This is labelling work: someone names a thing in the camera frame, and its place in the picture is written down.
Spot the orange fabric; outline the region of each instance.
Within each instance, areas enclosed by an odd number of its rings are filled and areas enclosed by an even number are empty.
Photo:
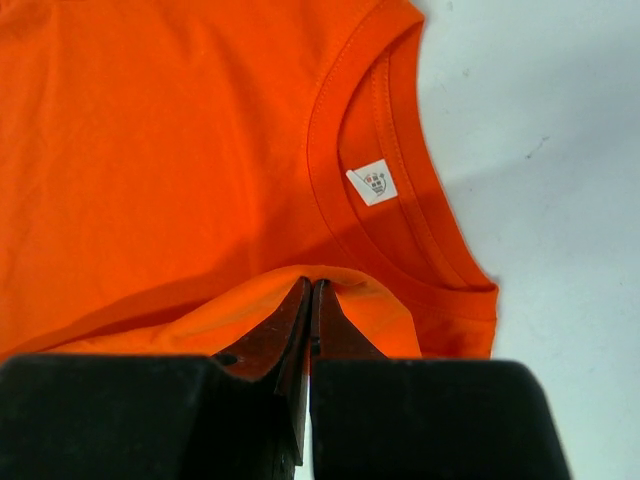
[[[301,275],[389,354],[488,356],[422,24],[404,0],[0,0],[0,359],[215,353]],[[399,195],[366,207],[345,171],[380,158]]]

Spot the white clothing tag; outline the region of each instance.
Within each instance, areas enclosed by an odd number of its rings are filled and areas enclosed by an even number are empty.
[[[398,196],[384,158],[357,170],[347,170],[347,178],[369,207]]]

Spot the white table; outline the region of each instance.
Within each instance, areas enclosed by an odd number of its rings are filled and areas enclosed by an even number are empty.
[[[543,384],[576,480],[638,480],[640,3],[416,4],[427,142],[501,286],[495,357]]]

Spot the orange t-shirt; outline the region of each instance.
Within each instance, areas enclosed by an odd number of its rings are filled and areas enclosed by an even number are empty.
[[[300,275],[337,282],[389,355],[488,356],[497,288],[419,122],[423,20],[404,0],[0,0],[0,359],[215,353]],[[397,196],[367,206],[346,174],[380,159]]]

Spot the logo on tag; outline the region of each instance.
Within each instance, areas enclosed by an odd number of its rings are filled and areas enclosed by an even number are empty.
[[[347,170],[347,178],[368,206],[398,196],[391,172],[384,159],[357,170]]]

